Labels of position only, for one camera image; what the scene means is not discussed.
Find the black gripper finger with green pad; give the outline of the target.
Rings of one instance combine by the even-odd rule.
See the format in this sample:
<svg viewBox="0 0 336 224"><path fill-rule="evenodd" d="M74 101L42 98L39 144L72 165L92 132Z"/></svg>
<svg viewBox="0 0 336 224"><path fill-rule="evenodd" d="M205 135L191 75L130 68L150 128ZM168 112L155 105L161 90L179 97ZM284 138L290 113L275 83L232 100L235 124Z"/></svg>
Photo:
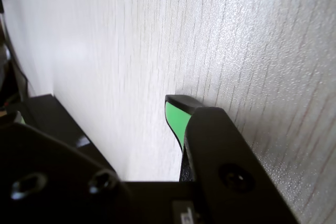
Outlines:
<svg viewBox="0 0 336 224"><path fill-rule="evenodd" d="M165 97L165 118L200 190L207 223L297 219L227 113L187 95Z"/></svg>
<svg viewBox="0 0 336 224"><path fill-rule="evenodd" d="M136 223L114 171L18 117L1 117L1 223Z"/></svg>

